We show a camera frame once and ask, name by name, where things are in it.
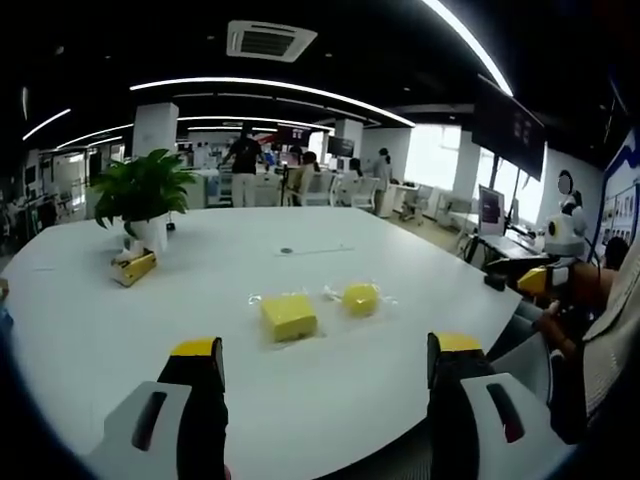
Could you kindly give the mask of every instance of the white table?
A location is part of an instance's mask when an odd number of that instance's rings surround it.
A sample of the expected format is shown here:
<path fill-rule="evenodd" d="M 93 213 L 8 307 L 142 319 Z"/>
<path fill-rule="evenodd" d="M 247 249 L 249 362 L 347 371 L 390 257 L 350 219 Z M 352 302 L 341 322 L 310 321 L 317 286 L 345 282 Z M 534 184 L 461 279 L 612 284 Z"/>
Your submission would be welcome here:
<path fill-rule="evenodd" d="M 17 362 L 45 417 L 76 453 L 178 343 L 220 336 L 234 478 L 316 478 L 384 447 L 427 411 L 426 334 L 490 348 L 520 296 L 462 260 L 351 208 L 199 210 L 174 215 L 159 266 L 130 289 L 108 277 L 120 229 L 45 230 L 4 271 Z M 282 247 L 300 252 L 282 256 Z M 312 253 L 324 250 L 324 253 Z M 321 292 L 375 280 L 397 305 L 359 323 L 315 303 L 324 338 L 260 341 L 251 294 Z"/>
<path fill-rule="evenodd" d="M 420 188 L 418 185 L 415 187 L 409 187 L 407 185 L 389 184 L 387 191 L 384 194 L 382 207 L 380 208 L 378 216 L 380 218 L 389 218 L 395 209 L 402 210 L 404 195 L 407 192 L 416 191 L 418 188 Z"/>

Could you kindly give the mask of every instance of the led light strip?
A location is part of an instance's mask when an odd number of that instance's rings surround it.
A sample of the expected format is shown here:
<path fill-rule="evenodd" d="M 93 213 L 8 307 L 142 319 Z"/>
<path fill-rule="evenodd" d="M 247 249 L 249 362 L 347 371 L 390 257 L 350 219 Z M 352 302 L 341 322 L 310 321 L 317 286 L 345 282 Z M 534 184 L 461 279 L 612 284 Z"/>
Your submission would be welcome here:
<path fill-rule="evenodd" d="M 374 107 L 373 105 L 369 105 L 368 103 L 361 102 L 359 100 L 355 100 L 353 98 L 345 97 L 343 95 L 338 95 L 337 93 L 327 92 L 325 90 L 318 90 L 317 88 L 305 87 L 302 85 L 295 85 L 293 83 L 285 83 L 285 82 L 275 82 L 273 80 L 261 80 L 258 78 L 237 78 L 237 77 L 194 77 L 194 78 L 175 78 L 173 80 L 161 80 L 158 82 L 150 82 L 150 83 L 142 83 L 140 85 L 133 85 L 129 87 L 129 90 L 143 90 L 145 88 L 154 88 L 161 87 L 164 85 L 177 85 L 181 83 L 243 83 L 247 85 L 263 85 L 267 87 L 276 87 L 276 88 L 286 88 L 289 90 L 297 90 L 299 92 L 311 93 L 314 95 L 320 95 L 323 97 L 332 98 L 334 100 L 339 100 L 341 102 L 350 103 L 351 105 L 355 105 L 360 108 L 364 108 L 365 110 L 369 110 L 375 112 L 379 115 L 383 115 L 385 117 L 396 120 L 397 122 L 404 123 L 409 127 L 415 127 L 416 124 L 410 120 L 407 120 L 400 115 L 396 115 L 395 113 L 388 112 L 387 110 L 383 110 L 382 108 Z"/>
<path fill-rule="evenodd" d="M 186 122 L 192 120 L 237 120 L 237 121 L 248 121 L 248 122 L 271 122 L 277 123 L 279 125 L 283 125 L 285 127 L 308 127 L 308 128 L 316 128 L 318 130 L 325 130 L 327 132 L 333 132 L 334 129 L 331 127 L 325 127 L 323 125 L 316 125 L 313 123 L 304 123 L 304 122 L 295 122 L 292 120 L 278 120 L 276 118 L 262 118 L 262 117 L 224 117 L 224 116 L 204 116 L 204 117 L 180 117 L 178 118 L 179 122 Z M 79 142 L 80 140 L 85 140 L 87 138 L 95 137 L 96 135 L 101 135 L 103 133 L 113 132 L 114 130 L 120 130 L 121 128 L 129 128 L 133 127 L 133 123 L 128 125 L 120 125 L 119 127 L 107 128 L 106 130 L 100 130 L 99 132 L 89 133 L 88 135 L 84 135 L 82 137 L 74 138 L 73 140 L 69 140 L 68 142 L 62 143 L 56 147 L 56 150 L 66 147 L 67 145 L 71 145 L 72 143 Z M 223 127 L 224 129 L 240 129 L 241 127 Z M 200 129 L 200 130 L 213 130 L 214 127 L 190 127 L 189 130 L 192 129 Z"/>
<path fill-rule="evenodd" d="M 242 127 L 224 127 L 224 126 L 216 126 L 216 127 L 189 127 L 188 130 L 197 131 L 197 130 L 242 130 Z M 277 132 L 277 128 L 253 128 L 251 129 L 253 132 Z"/>
<path fill-rule="evenodd" d="M 62 143 L 56 147 L 56 150 L 64 148 L 67 145 L 71 145 L 72 143 L 79 142 L 80 140 L 84 140 L 85 138 L 91 138 L 91 137 L 95 137 L 96 135 L 100 135 L 102 133 L 109 133 L 109 132 L 113 132 L 114 130 L 120 130 L 121 128 L 129 128 L 129 127 L 133 127 L 133 123 L 130 123 L 128 125 L 120 125 L 119 127 L 107 128 L 106 130 L 100 130 L 99 132 L 93 132 L 93 133 L 90 133 L 89 135 L 84 135 L 82 137 L 74 138 L 73 140 L 69 140 L 68 142 Z"/>
<path fill-rule="evenodd" d="M 460 35 L 466 44 L 471 47 L 471 50 L 473 50 L 473 52 L 478 56 L 484 66 L 487 67 L 487 70 L 489 70 L 489 73 L 491 73 L 491 76 L 496 81 L 500 89 L 510 97 L 513 97 L 511 87 L 509 87 L 504 75 L 502 75 L 502 72 L 498 69 L 493 59 L 489 56 L 482 45 L 480 45 L 480 42 L 476 40 L 476 37 L 473 36 L 469 29 L 460 20 L 458 20 L 458 18 L 451 13 L 451 11 L 440 2 L 440 0 L 422 1 L 431 8 L 431 10 L 436 12 L 440 18 L 447 22 L 458 35 Z"/>
<path fill-rule="evenodd" d="M 87 145 L 87 147 L 93 147 L 94 145 L 100 145 L 101 143 L 115 142 L 116 140 L 120 140 L 121 138 L 122 138 L 122 135 L 120 135 L 119 137 L 105 138 L 104 140 L 90 143 L 89 145 Z"/>
<path fill-rule="evenodd" d="M 70 108 L 67 108 L 66 110 L 63 110 L 62 112 L 54 115 L 53 117 L 49 118 L 48 120 L 45 120 L 44 122 L 42 122 L 40 125 L 38 125 L 36 128 L 34 128 L 33 130 L 31 130 L 29 133 L 27 133 L 24 137 L 22 137 L 22 141 L 24 142 L 27 138 L 29 138 L 31 135 L 33 135 L 34 133 L 36 133 L 38 130 L 40 130 L 42 127 L 44 127 L 45 125 L 50 124 L 51 122 L 53 122 L 54 120 L 59 119 L 60 117 L 66 115 L 67 113 L 69 113 L 71 111 Z"/>
<path fill-rule="evenodd" d="M 242 127 L 189 127 L 187 130 L 242 130 Z"/>
<path fill-rule="evenodd" d="M 286 125 L 287 127 L 309 127 L 317 128 L 318 130 L 331 131 L 333 128 L 325 127 L 323 125 L 316 125 L 314 123 L 294 122 L 292 120 L 280 120 L 277 118 L 262 118 L 262 117 L 225 117 L 225 116 L 204 116 L 204 117 L 180 117 L 179 122 L 186 122 L 192 120 L 232 120 L 232 121 L 245 121 L 245 122 L 271 122 Z"/>

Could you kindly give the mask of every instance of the office chair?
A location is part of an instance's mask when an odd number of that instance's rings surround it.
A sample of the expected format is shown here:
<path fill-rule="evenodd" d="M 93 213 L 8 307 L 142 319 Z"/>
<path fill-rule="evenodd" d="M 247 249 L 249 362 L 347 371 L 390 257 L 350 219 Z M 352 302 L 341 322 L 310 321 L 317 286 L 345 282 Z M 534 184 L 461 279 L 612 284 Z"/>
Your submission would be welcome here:
<path fill-rule="evenodd" d="M 379 181 L 379 178 L 361 178 L 358 189 L 351 198 L 351 206 L 362 210 L 373 210 L 375 208 L 373 197 Z"/>
<path fill-rule="evenodd" d="M 331 172 L 305 172 L 299 192 L 290 191 L 289 203 L 297 199 L 303 207 L 330 206 L 333 207 L 331 194 L 336 176 Z"/>
<path fill-rule="evenodd" d="M 340 181 L 336 180 L 334 185 L 337 185 L 337 187 L 334 189 L 334 194 L 337 199 L 334 200 L 334 203 L 340 207 L 353 206 L 353 196 L 360 189 L 361 183 L 361 178 L 353 178 L 351 180 L 341 179 Z"/>
<path fill-rule="evenodd" d="M 276 207 L 280 199 L 280 177 L 273 173 L 256 175 L 256 207 Z"/>

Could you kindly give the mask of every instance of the yellow sponge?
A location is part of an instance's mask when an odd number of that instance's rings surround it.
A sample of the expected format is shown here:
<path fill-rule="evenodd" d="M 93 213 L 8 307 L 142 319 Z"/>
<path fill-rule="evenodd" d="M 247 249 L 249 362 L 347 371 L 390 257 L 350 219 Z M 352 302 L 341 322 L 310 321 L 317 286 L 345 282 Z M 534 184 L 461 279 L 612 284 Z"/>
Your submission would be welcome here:
<path fill-rule="evenodd" d="M 318 326 L 318 319 L 306 295 L 265 298 L 261 309 L 264 323 L 276 342 L 312 335 Z"/>
<path fill-rule="evenodd" d="M 350 285 L 342 295 L 342 304 L 354 317 L 366 317 L 376 311 L 378 291 L 369 283 Z"/>

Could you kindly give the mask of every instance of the window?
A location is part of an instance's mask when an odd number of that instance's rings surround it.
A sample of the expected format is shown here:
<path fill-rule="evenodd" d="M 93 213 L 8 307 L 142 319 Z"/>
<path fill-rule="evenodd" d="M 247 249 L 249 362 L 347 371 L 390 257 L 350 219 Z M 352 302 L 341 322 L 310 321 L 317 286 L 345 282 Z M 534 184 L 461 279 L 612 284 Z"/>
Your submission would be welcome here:
<path fill-rule="evenodd" d="M 405 180 L 451 190 L 458 166 L 460 127 L 417 125 L 411 131 Z"/>
<path fill-rule="evenodd" d="M 542 178 L 544 178 L 544 169 L 546 166 L 546 149 L 545 160 L 543 164 Z M 493 168 L 493 153 L 482 148 L 480 150 L 480 162 L 478 163 L 478 173 L 476 175 L 476 184 L 473 189 L 473 198 L 478 198 L 478 186 L 489 186 L 491 181 L 491 169 Z M 516 177 L 518 168 L 504 159 L 500 159 L 498 164 L 498 173 L 496 175 L 495 190 L 504 195 L 504 208 L 511 208 L 513 200 L 513 189 L 516 185 Z M 535 224 L 538 220 L 538 212 L 540 211 L 540 202 L 542 200 L 542 182 L 534 178 L 528 177 L 524 172 L 520 172 L 520 180 L 518 181 L 518 191 L 516 198 L 520 202 L 519 215 L 520 219 L 528 223 Z"/>

